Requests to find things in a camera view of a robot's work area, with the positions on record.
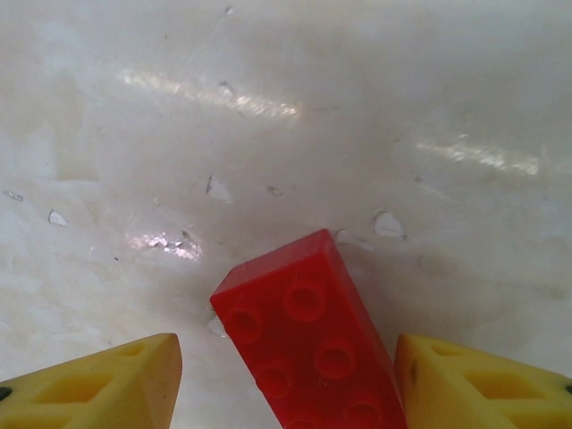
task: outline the toy block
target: toy block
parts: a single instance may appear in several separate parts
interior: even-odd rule
[[[0,383],[0,429],[167,429],[181,349],[160,334]]]
[[[406,427],[391,360],[328,231],[235,267],[211,303],[282,427]]]
[[[409,429],[572,429],[572,380],[445,341],[401,335]]]

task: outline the glossy surface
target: glossy surface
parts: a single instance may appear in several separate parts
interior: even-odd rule
[[[211,303],[287,429],[406,429],[393,365],[332,236],[234,267]]]
[[[270,429],[208,297],[320,228],[389,349],[572,375],[568,2],[0,0],[0,38],[0,379],[177,332],[174,429]]]
[[[395,366],[409,429],[572,428],[563,375],[406,334]]]
[[[169,429],[181,361],[165,333],[0,381],[0,428]]]

